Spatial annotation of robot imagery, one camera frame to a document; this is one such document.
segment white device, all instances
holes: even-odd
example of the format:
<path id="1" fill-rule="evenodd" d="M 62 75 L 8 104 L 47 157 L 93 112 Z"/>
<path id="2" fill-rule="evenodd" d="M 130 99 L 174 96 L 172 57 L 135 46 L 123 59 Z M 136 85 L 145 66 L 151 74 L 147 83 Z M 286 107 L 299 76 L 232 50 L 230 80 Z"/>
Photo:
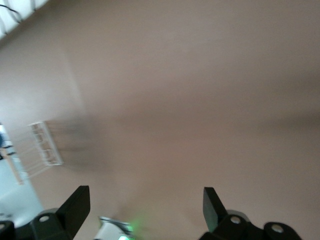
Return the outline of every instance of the white device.
<path id="1" fill-rule="evenodd" d="M 129 223 L 120 222 L 107 217 L 100 217 L 102 226 L 94 240 L 133 240 Z"/>

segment black robot arm part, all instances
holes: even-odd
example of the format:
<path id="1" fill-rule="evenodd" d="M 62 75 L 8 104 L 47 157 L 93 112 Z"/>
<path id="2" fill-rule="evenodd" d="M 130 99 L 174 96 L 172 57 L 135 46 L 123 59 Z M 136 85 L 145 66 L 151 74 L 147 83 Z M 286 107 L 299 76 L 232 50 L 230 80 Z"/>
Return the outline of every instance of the black robot arm part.
<path id="1" fill-rule="evenodd" d="M 89 187 L 79 186 L 56 213 L 41 214 L 16 229 L 13 222 L 0 221 L 0 240 L 72 240 L 89 212 Z M 268 222 L 260 229 L 240 215 L 228 214 L 212 187 L 203 191 L 203 215 L 209 231 L 199 240 L 301 240 L 283 223 Z"/>
<path id="2" fill-rule="evenodd" d="M 203 215 L 209 231 L 199 240 L 302 240 L 286 224 L 267 222 L 260 229 L 239 215 L 228 214 L 212 187 L 203 191 Z"/>

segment cable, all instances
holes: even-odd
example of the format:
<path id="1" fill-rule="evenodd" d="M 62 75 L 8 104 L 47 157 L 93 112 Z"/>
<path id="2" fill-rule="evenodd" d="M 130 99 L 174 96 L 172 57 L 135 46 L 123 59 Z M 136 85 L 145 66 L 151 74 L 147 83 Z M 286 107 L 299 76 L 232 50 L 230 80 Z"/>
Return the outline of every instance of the cable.
<path id="1" fill-rule="evenodd" d="M 0 4 L 0 7 L 3 7 L 3 8 L 6 8 L 6 9 L 10 10 L 9 14 L 13 18 L 13 20 L 16 21 L 18 24 L 21 23 L 22 22 L 22 17 L 20 15 L 20 13 L 18 11 L 13 10 L 12 8 L 9 7 L 9 2 L 7 0 L 5 0 L 5 2 L 7 3 L 8 6 Z M 16 18 L 16 16 L 12 12 L 16 13 L 19 16 L 20 20 L 18 20 Z"/>
<path id="2" fill-rule="evenodd" d="M 6 26 L 5 26 L 5 23 L 4 21 L 2 20 L 2 18 L 0 17 L 0 29 L 1 29 L 1 32 L 5 35 L 7 35 L 7 30 L 6 30 Z"/>

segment black cable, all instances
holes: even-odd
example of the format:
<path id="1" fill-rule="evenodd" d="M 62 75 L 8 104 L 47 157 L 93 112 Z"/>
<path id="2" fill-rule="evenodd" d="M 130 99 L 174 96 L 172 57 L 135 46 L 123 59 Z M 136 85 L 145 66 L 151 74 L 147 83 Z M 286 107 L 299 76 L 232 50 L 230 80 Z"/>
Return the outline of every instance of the black cable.
<path id="1" fill-rule="evenodd" d="M 22 22 L 22 17 L 21 17 L 21 15 L 20 15 L 20 13 L 19 13 L 18 11 L 13 10 L 13 9 L 10 8 L 9 6 L 3 5 L 3 4 L 0 4 L 0 7 L 3 7 L 3 8 L 6 8 L 6 9 L 10 10 L 10 12 L 9 12 L 10 16 L 11 16 L 11 17 L 13 18 L 13 20 L 16 21 L 18 24 Z M 16 18 L 16 16 L 15 16 L 12 12 L 16 13 L 16 14 L 19 16 L 20 20 L 18 20 L 18 19 Z"/>
<path id="2" fill-rule="evenodd" d="M 4 21 L 2 20 L 2 18 L 0 17 L 0 29 L 1 29 L 1 32 L 5 35 L 7 35 L 7 30 L 6 30 L 6 26 L 5 26 L 5 23 Z"/>
<path id="3" fill-rule="evenodd" d="M 8 156 L 11 156 L 11 155 L 13 155 L 13 154 L 17 154 L 15 151 L 13 151 L 13 152 L 10 152 L 10 153 L 8 153 L 7 155 Z"/>
<path id="4" fill-rule="evenodd" d="M 19 13 L 18 11 L 14 10 L 13 8 L 11 8 L 10 3 L 9 3 L 9 0 L 4 0 L 4 4 L 5 4 L 5 5 L 8 7 L 8 9 L 10 10 L 9 14 L 11 15 L 11 17 L 12 17 L 17 23 L 21 23 L 23 19 L 22 19 L 20 13 Z M 18 19 L 16 18 L 16 16 L 13 14 L 13 12 L 16 13 L 16 14 L 19 16 L 20 20 L 18 20 Z"/>

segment screw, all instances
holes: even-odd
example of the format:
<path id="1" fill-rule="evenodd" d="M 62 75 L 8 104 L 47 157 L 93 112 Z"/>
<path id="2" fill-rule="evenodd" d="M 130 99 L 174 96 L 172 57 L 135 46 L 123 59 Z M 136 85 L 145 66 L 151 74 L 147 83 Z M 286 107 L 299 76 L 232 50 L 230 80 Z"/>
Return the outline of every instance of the screw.
<path id="1" fill-rule="evenodd" d="M 280 233 L 280 234 L 282 234 L 284 232 L 284 229 L 278 224 L 273 224 L 271 226 L 271 228 L 272 228 L 273 231 L 275 231 L 277 233 Z"/>
<path id="2" fill-rule="evenodd" d="M 239 224 L 239 223 L 241 223 L 240 218 L 238 218 L 237 216 L 232 216 L 232 217 L 230 218 L 230 220 L 231 220 L 231 222 L 233 222 L 234 224 Z"/>
<path id="3" fill-rule="evenodd" d="M 49 219 L 49 216 L 42 216 L 39 218 L 39 222 L 43 223 Z"/>

